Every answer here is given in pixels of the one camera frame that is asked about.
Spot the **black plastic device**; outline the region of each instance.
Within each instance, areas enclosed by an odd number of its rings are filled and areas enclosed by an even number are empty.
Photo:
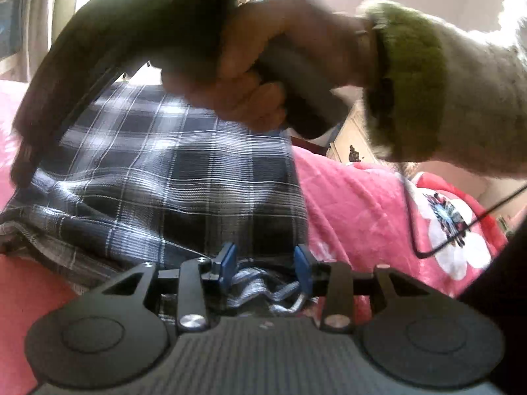
[[[308,317],[217,316],[205,292],[225,294],[236,247],[180,269],[144,263],[38,320],[26,356],[38,395],[463,394],[497,395],[486,376],[503,337],[485,316],[394,269],[357,273],[295,249],[297,279],[324,296],[320,326]],[[177,294],[176,325],[156,316]],[[353,296],[373,318],[357,326]]]
[[[236,0],[91,0],[69,21],[39,66],[13,122],[23,138],[11,178],[27,186],[42,156],[123,72],[152,60],[199,79],[215,76],[220,35]],[[347,105],[285,37],[255,64],[286,91],[287,123],[315,138],[342,121]]]

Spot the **pink blanket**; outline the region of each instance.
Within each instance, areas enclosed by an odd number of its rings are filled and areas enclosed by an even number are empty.
[[[27,83],[0,80],[0,209],[4,208],[14,192],[9,170],[16,155],[18,141],[11,134],[11,123],[26,89]]]
[[[380,166],[342,166],[323,156],[294,148],[309,221],[309,246],[318,260],[345,261],[370,272],[388,264],[451,296],[458,295],[491,262],[506,239],[492,217],[471,228],[466,237],[434,257],[419,260],[409,241],[399,175]],[[429,250],[447,239],[446,212],[470,223],[483,212],[479,203],[440,177],[424,174],[412,189],[417,244]],[[359,305],[359,319],[368,316]]]
[[[9,168],[17,142],[11,135],[11,122],[26,87],[0,81],[0,208],[14,191]],[[433,258],[418,260],[410,248],[401,182],[396,174],[381,167],[342,166],[297,147],[293,152],[308,211],[309,246],[319,260],[345,261],[365,272],[376,264],[389,264],[447,294],[457,295],[505,243],[489,217],[471,230],[462,248],[449,245]],[[448,201],[463,219],[471,220],[482,212],[477,201],[432,174],[420,177],[413,196],[418,242],[424,249],[446,239],[430,202],[438,202],[441,212],[442,204]],[[74,294],[60,276],[40,265],[0,255],[0,285],[2,282],[0,304],[9,319],[0,320],[0,359],[4,362],[0,392],[23,394],[35,385],[23,355],[25,332],[36,319]],[[367,319],[367,301],[358,299],[357,303],[358,320]]]

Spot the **blue clip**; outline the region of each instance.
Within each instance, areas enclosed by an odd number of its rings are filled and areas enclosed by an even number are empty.
[[[226,294],[231,286],[231,281],[236,274],[236,268],[238,266],[236,245],[230,242],[224,244],[221,252],[218,254],[218,258],[220,256],[222,257],[218,269],[218,283],[222,293]]]
[[[312,263],[309,260],[312,257],[311,253],[305,245],[297,245],[294,247],[294,272],[300,289],[309,297],[313,296],[313,273]]]

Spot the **plaid fabric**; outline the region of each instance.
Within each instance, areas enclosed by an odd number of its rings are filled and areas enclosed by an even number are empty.
[[[36,259],[94,286],[154,261],[216,255],[292,261],[307,218],[288,137],[252,134],[161,86],[112,85],[0,214]]]

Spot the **ribbed plastic surface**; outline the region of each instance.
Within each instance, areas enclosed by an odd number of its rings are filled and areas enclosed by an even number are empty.
[[[77,392],[44,385],[37,395],[423,395],[381,374],[351,337],[319,331],[309,318],[223,318],[181,336],[155,370],[119,388]],[[463,395],[497,395],[483,383]]]

